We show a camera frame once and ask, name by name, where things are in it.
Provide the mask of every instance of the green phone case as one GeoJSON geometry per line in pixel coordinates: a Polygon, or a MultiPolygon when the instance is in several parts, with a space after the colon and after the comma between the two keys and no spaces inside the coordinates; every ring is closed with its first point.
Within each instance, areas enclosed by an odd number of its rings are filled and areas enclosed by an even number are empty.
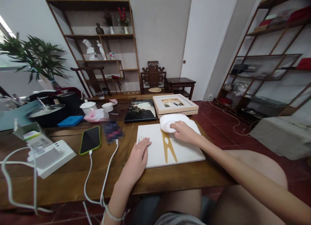
{"type": "MultiPolygon", "coordinates": [[[[100,126],[95,126],[95,127],[93,127],[93,128],[90,128],[90,129],[94,129],[94,128],[96,128],[96,127],[99,128],[99,129],[98,129],[98,130],[99,130],[99,146],[98,146],[98,147],[95,147],[95,148],[93,148],[93,149],[91,149],[91,150],[96,150],[96,149],[98,149],[98,148],[101,146],[100,126]]],[[[84,152],[84,153],[81,153],[83,135],[84,135],[84,132],[85,132],[85,131],[83,131],[83,134],[82,134],[81,145],[80,145],[80,150],[79,150],[79,154],[80,154],[80,155],[85,155],[85,154],[87,154],[87,153],[90,152],[90,150],[88,150],[88,151],[86,151],[86,152],[84,152]]]]}

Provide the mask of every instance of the knee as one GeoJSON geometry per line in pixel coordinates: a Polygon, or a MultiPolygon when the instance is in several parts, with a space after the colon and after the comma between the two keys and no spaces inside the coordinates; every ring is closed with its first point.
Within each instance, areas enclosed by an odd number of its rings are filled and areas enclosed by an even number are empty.
{"type": "Polygon", "coordinates": [[[266,155],[248,150],[237,150],[235,153],[231,154],[279,185],[287,188],[286,175],[281,166],[273,159],[266,155]]]}

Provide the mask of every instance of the red flowers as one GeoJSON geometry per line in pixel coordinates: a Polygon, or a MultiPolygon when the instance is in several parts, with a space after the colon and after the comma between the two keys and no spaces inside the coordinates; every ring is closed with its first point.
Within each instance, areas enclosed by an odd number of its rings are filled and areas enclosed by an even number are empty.
{"type": "Polygon", "coordinates": [[[122,26],[127,27],[128,26],[128,22],[129,22],[129,18],[126,16],[125,7],[122,7],[122,11],[121,11],[121,8],[118,7],[118,11],[119,11],[119,14],[120,14],[119,23],[122,26]]]}

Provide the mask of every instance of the white statue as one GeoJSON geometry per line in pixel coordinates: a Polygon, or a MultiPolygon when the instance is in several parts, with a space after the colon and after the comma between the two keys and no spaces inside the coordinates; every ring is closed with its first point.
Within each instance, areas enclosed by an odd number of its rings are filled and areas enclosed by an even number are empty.
{"type": "Polygon", "coordinates": [[[96,52],[94,51],[94,48],[91,45],[91,42],[88,39],[83,40],[83,44],[86,45],[87,50],[86,50],[86,55],[88,56],[90,61],[96,61],[98,58],[95,57],[96,52]]]}
{"type": "Polygon", "coordinates": [[[99,40],[97,40],[97,46],[99,47],[99,51],[100,51],[101,55],[103,56],[104,60],[107,60],[106,55],[105,55],[105,51],[103,49],[102,44],[99,42],[99,40]]]}

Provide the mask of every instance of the hand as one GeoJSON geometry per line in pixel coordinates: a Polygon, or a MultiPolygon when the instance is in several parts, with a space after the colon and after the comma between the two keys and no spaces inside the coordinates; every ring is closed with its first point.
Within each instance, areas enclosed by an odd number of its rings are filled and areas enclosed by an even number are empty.
{"type": "Polygon", "coordinates": [[[197,141],[201,137],[201,135],[183,121],[176,121],[175,124],[171,124],[171,128],[176,129],[176,132],[174,133],[175,138],[183,142],[197,145],[197,141]]]}
{"type": "Polygon", "coordinates": [[[125,186],[133,187],[142,176],[147,165],[148,148],[152,142],[149,138],[144,138],[138,144],[134,144],[130,157],[124,166],[119,180],[125,186]]]}

